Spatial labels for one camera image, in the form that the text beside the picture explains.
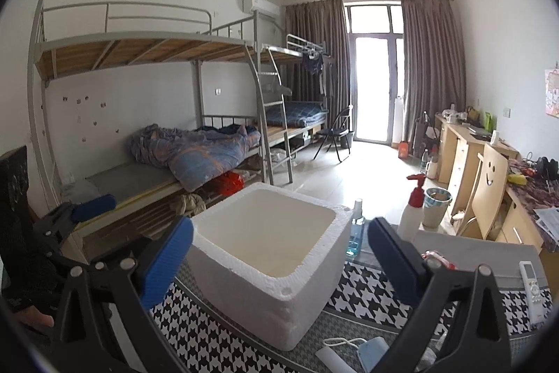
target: wooden chair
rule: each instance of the wooden chair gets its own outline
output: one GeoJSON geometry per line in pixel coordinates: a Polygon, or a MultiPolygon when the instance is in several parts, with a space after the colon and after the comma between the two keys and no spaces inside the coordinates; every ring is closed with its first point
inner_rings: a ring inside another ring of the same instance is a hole
{"type": "Polygon", "coordinates": [[[349,133],[349,118],[351,117],[352,109],[353,109],[353,105],[349,105],[347,108],[342,109],[337,114],[336,119],[334,120],[330,128],[323,128],[322,130],[319,130],[317,132],[317,136],[321,136],[323,138],[317,153],[315,153],[315,156],[312,158],[313,160],[317,158],[318,153],[320,152],[322,146],[324,145],[326,139],[328,138],[332,138],[332,141],[330,142],[328,149],[326,149],[326,152],[328,152],[332,147],[332,144],[334,144],[334,147],[336,148],[337,159],[340,161],[340,163],[343,162],[343,160],[340,159],[340,152],[337,149],[337,144],[336,144],[336,139],[340,139],[340,145],[341,145],[341,138],[343,138],[346,140],[346,145],[348,147],[348,157],[349,157],[349,155],[351,154],[351,147],[349,145],[347,135],[349,133]]]}
{"type": "Polygon", "coordinates": [[[509,161],[489,144],[477,157],[477,177],[458,235],[487,239],[505,194],[509,161]]]}

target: air conditioner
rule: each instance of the air conditioner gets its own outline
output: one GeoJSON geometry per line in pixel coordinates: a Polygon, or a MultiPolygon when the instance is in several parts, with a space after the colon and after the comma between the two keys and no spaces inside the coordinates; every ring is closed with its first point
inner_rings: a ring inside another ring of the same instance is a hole
{"type": "Polygon", "coordinates": [[[252,13],[255,10],[275,17],[279,17],[281,14],[280,7],[267,0],[242,0],[242,11],[244,13],[252,13]]]}

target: remote control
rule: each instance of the remote control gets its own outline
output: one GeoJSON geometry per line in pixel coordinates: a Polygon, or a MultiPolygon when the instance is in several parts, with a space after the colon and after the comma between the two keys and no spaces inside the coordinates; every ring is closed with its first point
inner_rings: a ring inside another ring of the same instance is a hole
{"type": "Polygon", "coordinates": [[[536,273],[530,261],[520,261],[519,263],[526,291],[526,301],[528,303],[528,316],[530,318],[530,329],[545,321],[543,313],[543,297],[539,290],[536,273]]]}

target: white foam container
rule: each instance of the white foam container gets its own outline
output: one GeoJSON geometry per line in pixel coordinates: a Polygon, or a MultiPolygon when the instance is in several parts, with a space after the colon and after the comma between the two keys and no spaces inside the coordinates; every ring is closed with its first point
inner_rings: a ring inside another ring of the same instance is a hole
{"type": "Polygon", "coordinates": [[[256,183],[192,218],[187,256],[212,305],[290,351],[336,288],[351,210],[256,183]]]}

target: black chair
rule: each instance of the black chair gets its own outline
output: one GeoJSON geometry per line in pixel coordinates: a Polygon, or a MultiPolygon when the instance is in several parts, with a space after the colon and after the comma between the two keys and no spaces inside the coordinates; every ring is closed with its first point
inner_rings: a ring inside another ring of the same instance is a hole
{"type": "Polygon", "coordinates": [[[351,146],[349,145],[347,135],[349,133],[348,122],[351,116],[352,109],[353,109],[353,105],[349,105],[347,108],[342,109],[337,114],[336,119],[334,120],[330,128],[323,128],[322,130],[317,132],[317,135],[322,136],[323,140],[322,143],[320,144],[320,147],[318,148],[317,153],[315,153],[313,160],[317,158],[318,153],[320,152],[322,146],[324,145],[324,143],[328,138],[331,138],[332,140],[330,142],[330,145],[328,146],[328,149],[326,149],[326,152],[328,152],[332,147],[332,144],[334,144],[334,147],[336,148],[337,159],[340,161],[340,163],[343,162],[343,160],[340,159],[340,152],[337,149],[337,144],[336,144],[336,139],[340,138],[340,145],[341,145],[341,138],[343,138],[346,140],[346,145],[348,147],[348,157],[349,157],[349,155],[351,154],[351,146]]]}

